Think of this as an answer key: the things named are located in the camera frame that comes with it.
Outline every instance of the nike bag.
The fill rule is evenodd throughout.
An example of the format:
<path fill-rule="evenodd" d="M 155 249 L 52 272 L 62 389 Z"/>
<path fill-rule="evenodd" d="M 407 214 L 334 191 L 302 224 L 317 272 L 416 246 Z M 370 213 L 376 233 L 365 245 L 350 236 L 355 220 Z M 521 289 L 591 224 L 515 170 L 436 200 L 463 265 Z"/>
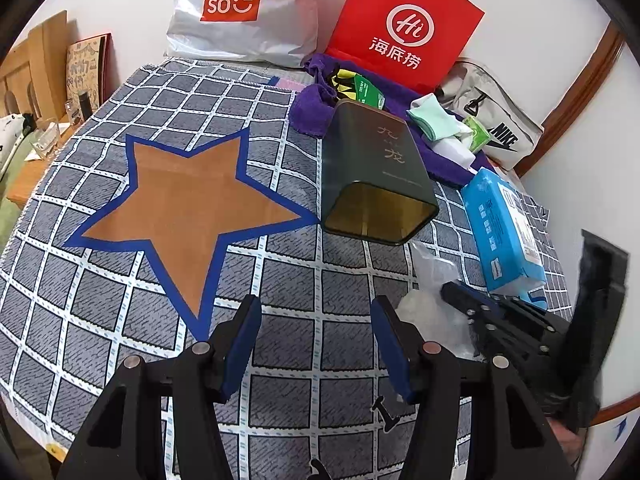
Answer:
<path fill-rule="evenodd" d="M 443 108 L 482 123 L 491 136 L 482 150 L 505 170 L 530 155 L 544 132 L 484 66 L 465 57 L 455 63 L 436 96 Z"/>
<path fill-rule="evenodd" d="M 299 67 L 317 39 L 316 0 L 174 0 L 167 54 Z"/>
<path fill-rule="evenodd" d="M 468 0 L 347 0 L 326 53 L 428 94 L 483 15 Z"/>

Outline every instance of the black mechanical claw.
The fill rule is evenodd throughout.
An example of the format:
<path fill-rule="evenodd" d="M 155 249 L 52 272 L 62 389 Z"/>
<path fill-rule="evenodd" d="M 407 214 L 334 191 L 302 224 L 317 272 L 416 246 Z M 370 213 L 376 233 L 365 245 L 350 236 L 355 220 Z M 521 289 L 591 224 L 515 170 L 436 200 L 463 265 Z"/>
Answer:
<path fill-rule="evenodd" d="M 600 409 L 594 382 L 625 299 L 628 254 L 583 231 L 580 292 L 572 322 L 520 298 L 445 283 L 442 299 L 472 320 L 476 348 L 505 356 L 547 416 L 577 433 Z"/>
<path fill-rule="evenodd" d="M 472 397 L 467 480 L 569 480 L 545 416 L 504 356 L 489 363 L 456 358 L 398 319 L 386 296 L 371 303 L 371 325 L 396 392 L 420 403 L 400 480 L 450 478 L 460 397 Z"/>
<path fill-rule="evenodd" d="M 87 415 L 58 480 L 164 480 L 161 397 L 174 398 L 175 449 L 184 480 L 232 480 L 213 403 L 238 390 L 260 329 L 255 296 L 208 341 L 153 363 L 124 359 Z"/>

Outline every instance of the purple cloth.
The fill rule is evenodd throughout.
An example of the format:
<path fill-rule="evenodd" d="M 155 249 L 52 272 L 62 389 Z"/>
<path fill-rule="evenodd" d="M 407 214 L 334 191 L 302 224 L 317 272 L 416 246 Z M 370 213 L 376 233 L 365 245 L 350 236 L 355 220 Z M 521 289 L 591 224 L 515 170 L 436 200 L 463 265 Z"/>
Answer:
<path fill-rule="evenodd" d="M 316 78 L 316 83 L 300 92 L 291 105 L 289 124 L 295 130 L 313 137 L 324 137 L 331 123 L 337 99 L 335 90 L 327 83 L 327 80 L 332 73 L 340 68 L 362 74 L 382 92 L 385 96 L 386 110 L 405 120 L 409 125 L 424 167 L 435 180 L 452 184 L 455 187 L 466 186 L 471 181 L 474 177 L 471 172 L 431 151 L 422 140 L 420 127 L 406 113 L 411 102 L 421 95 L 374 72 L 364 70 L 352 61 L 338 60 L 327 54 L 313 54 L 305 63 L 306 71 Z M 480 168 L 494 170 L 483 152 L 476 155 L 472 168 L 475 170 Z"/>

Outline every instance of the star shape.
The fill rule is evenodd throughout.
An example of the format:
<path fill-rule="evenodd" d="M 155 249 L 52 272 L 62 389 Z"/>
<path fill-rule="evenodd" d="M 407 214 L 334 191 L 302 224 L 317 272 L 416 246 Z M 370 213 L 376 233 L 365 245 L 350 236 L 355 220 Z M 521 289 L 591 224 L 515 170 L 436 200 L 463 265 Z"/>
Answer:
<path fill-rule="evenodd" d="M 125 144 L 129 187 L 65 246 L 144 251 L 193 336 L 205 340 L 226 247 L 318 218 L 246 174 L 248 128 L 190 152 L 130 135 Z"/>

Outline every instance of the brown star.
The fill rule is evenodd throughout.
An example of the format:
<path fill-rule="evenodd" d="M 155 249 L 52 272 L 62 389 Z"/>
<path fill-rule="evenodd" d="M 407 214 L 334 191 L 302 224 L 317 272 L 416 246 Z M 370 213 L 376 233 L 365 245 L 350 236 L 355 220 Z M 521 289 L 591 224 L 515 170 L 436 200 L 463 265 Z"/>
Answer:
<path fill-rule="evenodd" d="M 138 186 L 83 236 L 110 242 L 151 241 L 197 318 L 221 234 L 299 219 L 236 179 L 241 138 L 190 156 L 135 142 Z"/>

